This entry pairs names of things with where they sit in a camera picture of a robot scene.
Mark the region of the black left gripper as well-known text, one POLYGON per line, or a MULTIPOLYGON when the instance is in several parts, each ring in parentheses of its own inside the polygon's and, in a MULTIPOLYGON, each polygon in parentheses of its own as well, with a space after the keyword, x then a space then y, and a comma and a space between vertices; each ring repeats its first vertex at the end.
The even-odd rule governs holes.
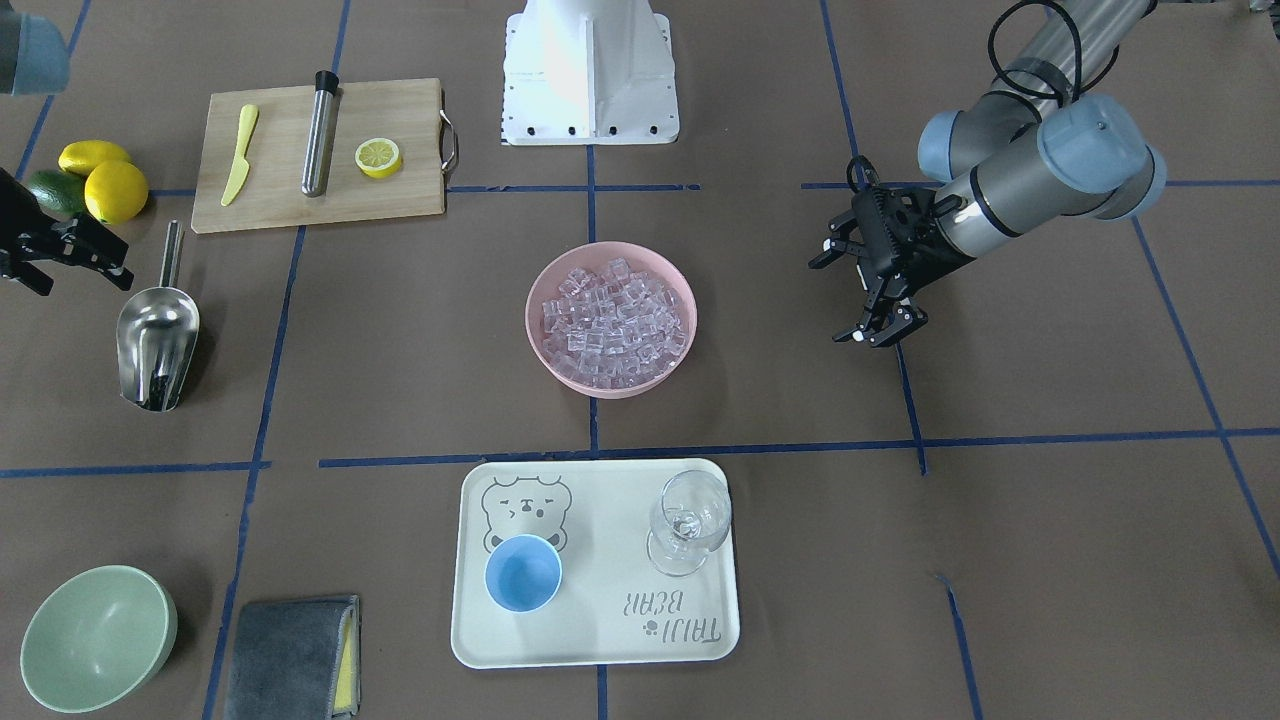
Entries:
POLYGON ((869 296, 863 314, 833 342, 892 347, 927 324, 927 314, 913 299, 916 291, 973 261, 942 232, 946 211, 957 210, 956 196, 937 190, 852 184, 852 211, 832 218, 822 250, 808 261, 819 270, 844 256, 858 258, 858 269, 869 296), (859 232, 861 241, 852 238, 859 232))

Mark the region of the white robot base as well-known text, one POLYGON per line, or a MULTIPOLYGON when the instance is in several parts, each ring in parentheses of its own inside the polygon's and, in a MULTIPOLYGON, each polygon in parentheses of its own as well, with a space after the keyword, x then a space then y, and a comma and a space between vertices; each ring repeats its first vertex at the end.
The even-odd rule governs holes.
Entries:
POLYGON ((648 1, 527 1, 506 22, 500 140, 509 146, 673 143, 669 19, 648 1))

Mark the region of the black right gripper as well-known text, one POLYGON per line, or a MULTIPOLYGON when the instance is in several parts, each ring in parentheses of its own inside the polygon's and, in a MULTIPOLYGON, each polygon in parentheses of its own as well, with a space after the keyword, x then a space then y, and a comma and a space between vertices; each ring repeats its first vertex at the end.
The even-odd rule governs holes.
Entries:
POLYGON ((8 170, 1 169, 1 275, 47 297, 52 278, 35 266, 52 260, 67 266, 97 272, 120 291, 128 291, 134 275, 125 268, 129 245, 119 238, 90 241, 63 238, 56 222, 44 214, 36 197, 8 170))

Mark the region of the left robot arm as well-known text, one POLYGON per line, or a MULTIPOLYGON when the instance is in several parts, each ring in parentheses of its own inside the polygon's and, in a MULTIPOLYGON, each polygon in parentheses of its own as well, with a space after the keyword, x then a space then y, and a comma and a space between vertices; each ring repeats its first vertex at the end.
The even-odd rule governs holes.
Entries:
POLYGON ((829 220, 809 263, 856 261, 865 297, 835 342, 895 346, 927 324, 914 297, 928 284, 1057 217, 1124 220, 1164 192, 1161 152, 1117 100, 1096 91, 1155 3, 1048 1, 1046 9, 1011 61, 988 37, 987 91, 922 131, 916 161, 934 188, 895 188, 863 155, 847 164, 850 206, 829 220))

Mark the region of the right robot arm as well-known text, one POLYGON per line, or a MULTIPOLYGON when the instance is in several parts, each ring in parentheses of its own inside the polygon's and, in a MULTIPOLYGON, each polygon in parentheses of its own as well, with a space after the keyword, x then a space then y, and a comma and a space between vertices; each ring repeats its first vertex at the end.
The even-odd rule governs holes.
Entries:
MULTIPOLYGON (((1 12, 1 81, 4 95, 58 94, 70 77, 70 51, 60 29, 42 15, 1 12)), ((52 278, 35 264, 82 266, 122 291, 134 275, 125 268, 128 243, 87 211, 58 220, 12 173, 1 170, 1 274, 27 290, 47 296, 52 278)))

